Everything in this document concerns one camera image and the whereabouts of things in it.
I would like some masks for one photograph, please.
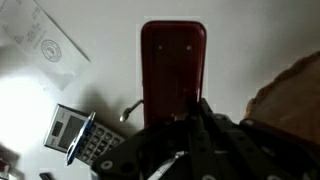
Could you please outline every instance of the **button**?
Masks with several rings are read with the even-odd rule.
[[[120,143],[120,140],[118,138],[114,138],[111,143],[113,145],[118,145]]]
[[[92,153],[92,151],[90,149],[87,149],[84,153],[87,155],[90,155]]]
[[[88,148],[93,150],[94,148],[96,148],[96,145],[93,144],[93,143],[90,143],[89,146],[88,146]]]
[[[109,141],[111,138],[112,138],[112,135],[110,133],[107,133],[106,136],[104,137],[106,141]]]
[[[101,147],[106,147],[108,145],[108,143],[104,140],[101,141],[100,146]]]
[[[88,164],[89,164],[89,165],[92,165],[92,163],[93,163],[93,160],[92,160],[92,159],[89,159],[89,160],[88,160]]]
[[[91,126],[91,128],[90,128],[90,132],[93,133],[94,130],[96,130],[96,127],[97,127],[97,126],[93,124],[93,125]]]
[[[98,144],[98,142],[100,141],[98,136],[93,136],[91,142]]]
[[[86,160],[88,160],[88,159],[89,159],[89,156],[87,156],[87,155],[83,155],[83,156],[82,156],[82,160],[83,160],[83,161],[86,161]]]
[[[95,153],[97,153],[97,154],[101,154],[102,153],[102,151],[103,151],[103,148],[101,148],[100,146],[97,148],[97,150],[96,150],[96,152]]]
[[[93,155],[92,155],[92,157],[91,157],[91,160],[93,160],[93,161],[94,161],[94,160],[96,160],[96,159],[97,159],[97,157],[98,157],[98,155],[97,155],[97,154],[93,154]]]
[[[112,145],[110,145],[109,147],[108,147],[108,150],[110,151],[111,149],[113,149],[113,146]]]
[[[102,136],[102,135],[104,134],[104,130],[101,129],[101,128],[98,128],[96,134],[97,134],[98,136]]]

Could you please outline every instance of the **bolt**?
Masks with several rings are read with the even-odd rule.
[[[267,177],[267,180],[281,180],[281,178],[279,178],[278,176],[275,176],[275,175],[269,175]]]
[[[201,180],[216,180],[216,178],[211,175],[204,175]]]
[[[108,170],[108,169],[112,168],[112,166],[113,166],[113,162],[112,161],[103,161],[101,163],[101,168],[103,170]]]

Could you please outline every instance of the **screw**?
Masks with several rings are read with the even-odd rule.
[[[191,46],[191,45],[188,45],[188,46],[187,46],[187,50],[190,51],[191,49],[192,49],[192,46]]]
[[[251,121],[251,120],[246,120],[245,123],[247,123],[249,126],[253,125],[253,121]]]
[[[216,178],[211,175],[204,175],[201,180],[216,180]]]
[[[221,116],[221,115],[216,115],[216,118],[217,118],[218,120],[222,120],[222,119],[223,119],[223,116]]]
[[[279,178],[278,176],[275,176],[275,175],[269,175],[267,177],[267,180],[281,180],[281,178]]]
[[[103,163],[101,163],[101,168],[103,170],[108,170],[108,169],[112,168],[112,166],[113,166],[112,161],[103,161]]]

